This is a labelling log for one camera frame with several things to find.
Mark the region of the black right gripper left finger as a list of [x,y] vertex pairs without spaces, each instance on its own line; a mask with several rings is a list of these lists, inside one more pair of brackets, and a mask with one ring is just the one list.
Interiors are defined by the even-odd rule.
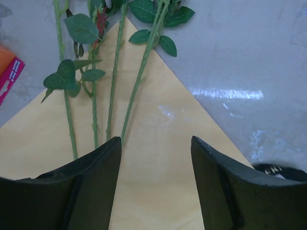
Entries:
[[1,178],[1,229],[107,230],[121,154],[121,139],[114,137],[37,178]]

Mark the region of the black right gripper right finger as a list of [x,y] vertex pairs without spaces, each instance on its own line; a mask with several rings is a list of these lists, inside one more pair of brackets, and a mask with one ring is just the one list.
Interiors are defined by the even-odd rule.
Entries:
[[205,229],[306,229],[306,182],[257,171],[196,136],[190,151]]

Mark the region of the black printed ribbon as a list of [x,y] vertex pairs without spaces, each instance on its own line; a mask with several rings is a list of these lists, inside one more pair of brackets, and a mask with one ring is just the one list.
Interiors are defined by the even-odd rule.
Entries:
[[253,165],[255,170],[263,172],[267,175],[277,176],[287,180],[298,182],[307,181],[307,173],[303,170],[288,166],[281,166],[276,164],[259,163]]

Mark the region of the orange wrapping paper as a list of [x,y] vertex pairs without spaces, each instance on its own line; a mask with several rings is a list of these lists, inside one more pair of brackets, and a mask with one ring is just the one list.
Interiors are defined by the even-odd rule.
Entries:
[[[98,183],[97,211],[113,204],[106,230],[201,230],[201,207],[191,160],[200,137],[243,163],[247,159],[152,51],[137,90],[120,157],[112,156]],[[35,178],[73,160],[63,93],[39,94],[0,129],[0,174]]]

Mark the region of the pink flower bunch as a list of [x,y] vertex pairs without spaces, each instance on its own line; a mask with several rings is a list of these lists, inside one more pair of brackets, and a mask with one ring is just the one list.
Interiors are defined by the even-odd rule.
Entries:
[[[115,105],[115,91],[118,77],[119,54],[122,47],[122,36],[129,1],[113,0],[108,7],[104,0],[88,1],[89,14],[82,13],[73,15],[69,9],[70,2],[65,1],[65,7],[60,8],[58,0],[53,2],[56,19],[57,38],[59,45],[60,64],[56,72],[47,76],[43,85],[46,88],[45,97],[49,97],[54,91],[62,91],[66,106],[66,115],[71,138],[71,149],[73,158],[78,158],[75,131],[73,127],[72,113],[69,98],[76,97],[81,89],[87,93],[92,100],[92,128],[94,133],[94,147],[98,147],[98,124],[97,124],[97,88],[96,83],[105,72],[96,67],[100,62],[98,59],[100,46],[104,43],[108,18],[117,11],[121,11],[118,26],[117,44],[112,70],[112,81],[109,98],[108,120],[106,129],[107,140],[112,134],[112,115]],[[74,42],[75,60],[65,59],[65,44],[62,39],[61,17],[66,14],[64,23],[71,39]]]

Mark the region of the white rose stem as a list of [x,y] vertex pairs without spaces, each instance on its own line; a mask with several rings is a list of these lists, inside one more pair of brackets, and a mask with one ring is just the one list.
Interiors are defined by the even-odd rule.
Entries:
[[121,143],[125,142],[125,136],[129,124],[130,114],[133,103],[142,82],[142,76],[150,55],[150,52],[160,45],[163,50],[170,56],[177,56],[177,47],[175,42],[168,36],[163,35],[164,28],[173,28],[187,23],[195,11],[187,6],[181,5],[180,0],[133,0],[128,6],[133,16],[140,22],[151,24],[151,29],[142,29],[136,31],[130,38],[129,42],[134,45],[146,44],[144,54],[138,75],[131,93],[125,120],[121,132]]

